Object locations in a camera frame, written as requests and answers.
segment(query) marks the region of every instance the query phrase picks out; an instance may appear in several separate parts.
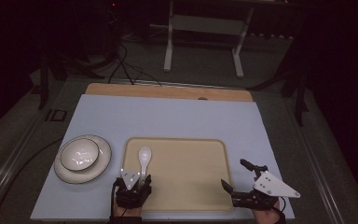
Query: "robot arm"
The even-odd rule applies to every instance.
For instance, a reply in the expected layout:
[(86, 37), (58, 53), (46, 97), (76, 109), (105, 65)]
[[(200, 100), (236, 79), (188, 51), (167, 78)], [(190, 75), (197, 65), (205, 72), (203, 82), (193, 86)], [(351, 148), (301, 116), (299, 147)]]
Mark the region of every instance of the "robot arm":
[(116, 202), (118, 206), (132, 209), (144, 205), (146, 199), (152, 192), (152, 187), (150, 186), (152, 180), (151, 175), (148, 175), (145, 182), (141, 185), (139, 183), (139, 177), (139, 173), (132, 174), (121, 169), (121, 177), (118, 177), (113, 184), (112, 204), (115, 199), (115, 189), (118, 187), (116, 192)]
[(250, 192), (237, 192), (226, 181), (221, 180), (223, 189), (231, 196), (233, 206), (259, 211), (272, 209), (281, 217), (277, 223), (285, 223), (284, 213), (275, 208), (274, 204), (279, 197), (299, 198), (300, 194), (271, 174), (267, 166), (256, 166), (244, 159), (241, 160), (241, 165), (249, 171), (255, 171), (256, 181)]

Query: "table surface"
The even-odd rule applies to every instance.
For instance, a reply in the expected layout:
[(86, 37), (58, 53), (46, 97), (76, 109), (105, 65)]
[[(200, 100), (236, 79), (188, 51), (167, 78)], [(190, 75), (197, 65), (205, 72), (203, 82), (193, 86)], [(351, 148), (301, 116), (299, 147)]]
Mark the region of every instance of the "table surface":
[[(208, 101), (196, 100), (199, 98), (206, 98)], [(150, 108), (139, 113), (139, 107), (147, 106)], [(96, 113), (97, 116), (90, 116), (92, 113)], [(223, 114), (224, 118), (216, 120), (216, 116)], [(257, 164), (266, 162), (269, 170), (281, 178), (257, 105), (248, 91), (90, 84), (86, 94), (79, 101), (62, 143), (90, 132), (103, 137), (111, 145), (113, 155), (109, 166), (99, 177), (82, 185), (62, 182), (51, 168), (31, 219), (107, 219), (110, 213), (107, 204), (110, 203), (106, 195), (110, 194), (113, 176), (119, 174), (125, 143), (133, 136), (222, 140), (228, 148), (229, 170), (234, 188), (238, 191), (251, 190), (254, 182), (254, 174), (246, 172), (239, 163), (243, 155)], [(92, 202), (94, 206), (88, 212), (79, 214), (78, 209), (85, 201), (86, 204)], [(288, 218), (294, 217), (290, 203), (287, 204), (285, 214)], [(234, 208), (224, 213), (147, 212), (143, 213), (143, 218), (145, 220), (228, 220), (253, 218), (253, 215), (249, 209)]]

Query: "wooden board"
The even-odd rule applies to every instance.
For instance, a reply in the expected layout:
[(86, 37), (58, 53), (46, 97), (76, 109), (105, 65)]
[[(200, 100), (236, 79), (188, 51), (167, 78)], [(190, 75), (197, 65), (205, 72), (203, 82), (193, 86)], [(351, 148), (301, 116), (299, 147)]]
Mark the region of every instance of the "wooden board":
[(212, 88), (189, 87), (161, 87), (142, 85), (119, 85), (91, 83), (87, 87), (86, 94), (115, 95), (135, 97), (158, 97), (172, 99), (198, 100), (206, 98), (214, 101), (252, 102), (253, 98), (248, 91), (235, 91)]
[(149, 147), (152, 194), (143, 211), (229, 211), (230, 196), (220, 179), (230, 181), (226, 148), (213, 139), (132, 138), (127, 142), (123, 168), (140, 172), (138, 153)]

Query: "table leg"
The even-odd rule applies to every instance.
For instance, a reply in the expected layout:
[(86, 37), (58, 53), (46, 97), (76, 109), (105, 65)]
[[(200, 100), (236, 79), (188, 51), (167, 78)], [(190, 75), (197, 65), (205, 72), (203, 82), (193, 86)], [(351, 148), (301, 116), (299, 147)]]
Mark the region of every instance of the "table leg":
[(165, 62), (164, 62), (164, 72), (171, 71), (171, 63), (172, 63), (172, 32), (173, 32), (173, 0), (170, 1), (170, 17), (168, 19), (168, 45), (167, 50), (165, 52)]
[(240, 34), (240, 42), (238, 43), (236, 48), (232, 49), (232, 57), (234, 60), (235, 72), (236, 72), (238, 78), (243, 78), (240, 52), (241, 52), (243, 40), (245, 39), (246, 33), (248, 31), (249, 23), (251, 21), (253, 12), (254, 12), (254, 8), (251, 7), (248, 11), (248, 16), (246, 18), (246, 21), (243, 23), (243, 28), (242, 28), (242, 31)]

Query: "beige tray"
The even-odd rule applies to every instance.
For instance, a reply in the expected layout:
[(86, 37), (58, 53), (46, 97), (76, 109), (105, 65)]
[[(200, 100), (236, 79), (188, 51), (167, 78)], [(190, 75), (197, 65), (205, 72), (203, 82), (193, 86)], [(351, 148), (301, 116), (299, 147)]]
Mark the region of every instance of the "beige tray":
[(147, 173), (152, 194), (144, 211), (228, 211), (230, 196), (220, 179), (230, 182), (226, 148), (209, 139), (132, 138), (127, 142), (123, 168), (140, 172), (141, 147), (152, 150)]

